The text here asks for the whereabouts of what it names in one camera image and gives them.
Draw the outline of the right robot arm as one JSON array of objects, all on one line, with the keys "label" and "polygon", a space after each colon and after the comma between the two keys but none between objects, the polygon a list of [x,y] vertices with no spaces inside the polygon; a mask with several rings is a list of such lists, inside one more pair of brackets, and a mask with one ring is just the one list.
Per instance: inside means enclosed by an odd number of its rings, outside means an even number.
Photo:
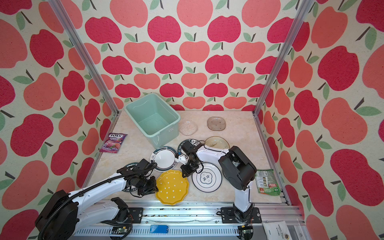
[{"label": "right robot arm", "polygon": [[223,223],[257,222],[250,196],[257,168],[239,147],[220,150],[185,140],[179,145],[178,154],[183,178],[191,177],[194,186],[203,193],[223,193],[224,179],[234,187],[229,191],[230,195],[235,194],[233,207],[220,210]]}]

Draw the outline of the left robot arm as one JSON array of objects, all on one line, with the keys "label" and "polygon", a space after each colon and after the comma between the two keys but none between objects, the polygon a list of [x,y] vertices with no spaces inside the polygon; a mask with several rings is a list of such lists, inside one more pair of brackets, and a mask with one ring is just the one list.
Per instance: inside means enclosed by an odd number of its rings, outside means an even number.
[{"label": "left robot arm", "polygon": [[142,159],[136,166],[123,167],[107,179],[77,191],[57,191],[35,221],[39,240],[67,240],[77,231],[103,223],[123,231],[122,240],[133,230],[134,216],[119,197],[99,201],[125,189],[137,188],[138,197],[158,192],[151,175],[157,163]]}]

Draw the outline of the yellow polka dot plate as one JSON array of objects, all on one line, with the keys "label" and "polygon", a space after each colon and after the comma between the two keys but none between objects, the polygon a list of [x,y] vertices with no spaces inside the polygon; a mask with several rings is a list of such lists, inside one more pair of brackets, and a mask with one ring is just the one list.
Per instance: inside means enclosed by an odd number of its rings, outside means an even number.
[{"label": "yellow polka dot plate", "polygon": [[183,178],[179,170],[169,170],[157,179],[158,192],[156,198],[164,205],[176,205],[182,202],[189,192],[189,181]]}]

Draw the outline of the red and green ringed plate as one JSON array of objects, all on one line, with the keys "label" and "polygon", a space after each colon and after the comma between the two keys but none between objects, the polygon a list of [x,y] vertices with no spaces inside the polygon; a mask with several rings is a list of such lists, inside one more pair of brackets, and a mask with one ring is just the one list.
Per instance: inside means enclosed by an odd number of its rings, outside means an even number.
[{"label": "red and green ringed plate", "polygon": [[178,152],[168,146],[157,148],[150,157],[151,163],[156,163],[158,172],[166,172],[173,169],[178,163]]}]

